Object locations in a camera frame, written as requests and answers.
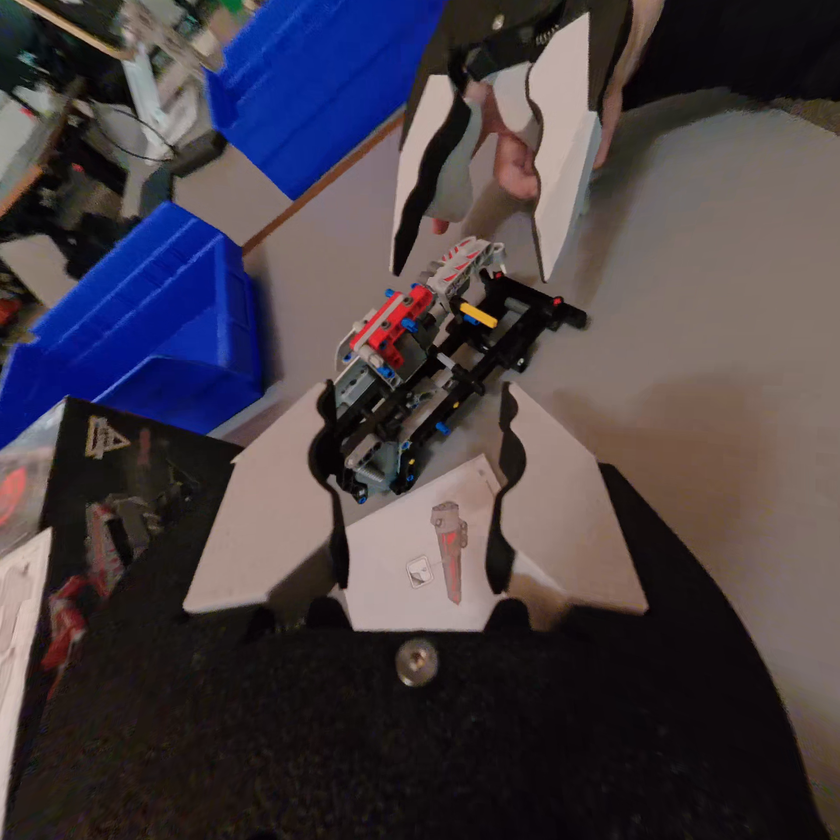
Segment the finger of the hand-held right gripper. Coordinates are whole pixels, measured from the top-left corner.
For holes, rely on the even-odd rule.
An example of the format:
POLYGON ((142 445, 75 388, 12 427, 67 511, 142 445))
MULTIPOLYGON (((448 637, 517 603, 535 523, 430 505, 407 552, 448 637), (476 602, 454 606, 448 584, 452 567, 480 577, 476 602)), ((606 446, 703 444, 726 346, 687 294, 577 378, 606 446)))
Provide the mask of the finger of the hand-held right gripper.
POLYGON ((527 99, 539 128, 532 235, 543 283, 581 213, 602 138, 601 121, 589 101, 591 29, 588 12, 559 28, 527 76, 527 99))
POLYGON ((402 140, 393 216, 391 272, 399 276, 424 218, 461 222, 473 203, 469 165, 475 104, 443 74, 427 77, 402 140))

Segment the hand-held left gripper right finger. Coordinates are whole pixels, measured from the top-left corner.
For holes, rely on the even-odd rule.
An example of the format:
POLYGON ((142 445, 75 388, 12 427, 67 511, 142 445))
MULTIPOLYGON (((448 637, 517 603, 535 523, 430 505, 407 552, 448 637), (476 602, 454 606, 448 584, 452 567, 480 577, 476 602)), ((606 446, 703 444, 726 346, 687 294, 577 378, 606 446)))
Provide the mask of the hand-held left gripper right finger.
POLYGON ((519 385, 500 400, 504 477, 490 517, 491 591, 524 604, 531 627, 575 607, 641 616, 648 600, 593 454, 519 385))

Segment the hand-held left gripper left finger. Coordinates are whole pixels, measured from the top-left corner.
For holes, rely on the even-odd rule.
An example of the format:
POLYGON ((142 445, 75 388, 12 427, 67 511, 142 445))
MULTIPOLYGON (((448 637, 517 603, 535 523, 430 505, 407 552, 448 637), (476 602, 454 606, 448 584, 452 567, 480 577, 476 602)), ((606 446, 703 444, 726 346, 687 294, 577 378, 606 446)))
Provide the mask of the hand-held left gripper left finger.
POLYGON ((234 459, 234 470, 183 602, 191 615, 267 606, 301 617, 345 590, 350 547, 330 485, 334 385, 315 384, 234 459))

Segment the toy brick vehicle model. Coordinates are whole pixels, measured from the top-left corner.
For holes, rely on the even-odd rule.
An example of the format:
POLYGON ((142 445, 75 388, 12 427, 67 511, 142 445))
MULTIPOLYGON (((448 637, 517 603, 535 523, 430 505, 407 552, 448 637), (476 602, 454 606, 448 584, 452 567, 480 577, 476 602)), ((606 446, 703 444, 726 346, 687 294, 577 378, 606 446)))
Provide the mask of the toy brick vehicle model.
POLYGON ((463 238, 409 289, 386 289, 339 344, 319 457, 356 503, 412 489, 422 448, 450 435, 492 375, 524 372, 543 333, 587 327, 584 310, 509 277, 504 257, 502 243, 463 238))

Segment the person's right forearm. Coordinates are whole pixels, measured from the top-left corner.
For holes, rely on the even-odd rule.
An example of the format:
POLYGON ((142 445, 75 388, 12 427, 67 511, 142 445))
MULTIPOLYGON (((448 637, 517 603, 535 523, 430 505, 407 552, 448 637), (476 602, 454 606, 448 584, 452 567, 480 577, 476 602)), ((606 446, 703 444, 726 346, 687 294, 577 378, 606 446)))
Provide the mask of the person's right forearm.
POLYGON ((838 102, 839 2, 665 1, 624 110, 716 88, 762 102, 838 102))

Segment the person's right hand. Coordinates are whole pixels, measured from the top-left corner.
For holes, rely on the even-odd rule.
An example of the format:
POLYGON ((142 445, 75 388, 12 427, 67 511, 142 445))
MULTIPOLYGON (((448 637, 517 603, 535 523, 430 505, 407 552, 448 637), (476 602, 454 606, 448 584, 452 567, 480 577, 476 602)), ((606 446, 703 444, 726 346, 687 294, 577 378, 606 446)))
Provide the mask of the person's right hand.
MULTIPOLYGON (((504 123, 495 93, 486 82, 471 81, 465 90, 467 100, 478 103, 482 111, 482 128, 477 147, 491 134, 498 137, 493 174, 501 188, 520 201, 535 199, 538 177, 534 168, 534 152, 504 123)), ((610 150, 623 107, 623 89, 610 85, 602 102, 602 139, 593 169, 600 169, 610 150)))

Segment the blue storage bin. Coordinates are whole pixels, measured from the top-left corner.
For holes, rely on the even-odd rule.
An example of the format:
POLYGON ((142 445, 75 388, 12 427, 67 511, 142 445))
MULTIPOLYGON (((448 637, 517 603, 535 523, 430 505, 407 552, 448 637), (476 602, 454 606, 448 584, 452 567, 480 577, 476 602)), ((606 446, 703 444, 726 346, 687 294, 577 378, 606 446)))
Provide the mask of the blue storage bin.
POLYGON ((2 445, 67 396, 207 434, 265 390, 242 250, 171 202, 29 331, 3 364, 2 445))
POLYGON ((205 70, 216 131, 291 201, 406 104, 443 1, 270 1, 205 70))

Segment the white instruction booklet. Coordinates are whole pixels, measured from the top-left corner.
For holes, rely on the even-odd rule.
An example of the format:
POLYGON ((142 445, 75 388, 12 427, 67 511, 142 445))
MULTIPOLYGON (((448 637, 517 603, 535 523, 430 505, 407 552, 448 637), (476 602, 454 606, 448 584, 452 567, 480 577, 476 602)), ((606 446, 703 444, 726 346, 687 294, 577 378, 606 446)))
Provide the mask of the white instruction booklet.
POLYGON ((481 630, 498 599, 486 552, 499 488, 480 455, 351 525, 343 598, 353 630, 481 630))

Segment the black toy box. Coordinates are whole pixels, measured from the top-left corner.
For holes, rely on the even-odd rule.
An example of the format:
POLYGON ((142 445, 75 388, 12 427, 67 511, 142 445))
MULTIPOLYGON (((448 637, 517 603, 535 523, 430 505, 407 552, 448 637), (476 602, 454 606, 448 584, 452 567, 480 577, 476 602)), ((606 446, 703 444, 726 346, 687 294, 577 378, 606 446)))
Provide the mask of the black toy box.
POLYGON ((68 397, 2 447, 2 556, 52 530, 40 669, 56 686, 90 615, 239 447, 68 397))

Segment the black power adapter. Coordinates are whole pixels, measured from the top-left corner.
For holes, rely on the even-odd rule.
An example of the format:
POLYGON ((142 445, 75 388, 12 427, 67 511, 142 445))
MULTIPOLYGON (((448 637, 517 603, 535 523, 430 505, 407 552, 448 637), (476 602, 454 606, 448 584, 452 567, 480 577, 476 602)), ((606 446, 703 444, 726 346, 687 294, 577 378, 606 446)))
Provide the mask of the black power adapter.
POLYGON ((209 165, 226 150, 228 141, 219 132, 209 130, 173 153, 170 170, 174 177, 185 177, 209 165))

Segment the white printed paper sheet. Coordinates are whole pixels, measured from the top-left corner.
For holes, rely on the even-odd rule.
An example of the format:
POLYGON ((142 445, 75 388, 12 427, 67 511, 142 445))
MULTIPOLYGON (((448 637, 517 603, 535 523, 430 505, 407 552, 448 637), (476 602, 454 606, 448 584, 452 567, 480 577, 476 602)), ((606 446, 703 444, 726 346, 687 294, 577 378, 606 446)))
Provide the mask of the white printed paper sheet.
POLYGON ((12 783, 18 720, 23 707, 26 673, 35 633, 53 537, 46 528, 19 546, 1 563, 1 813, 12 783))

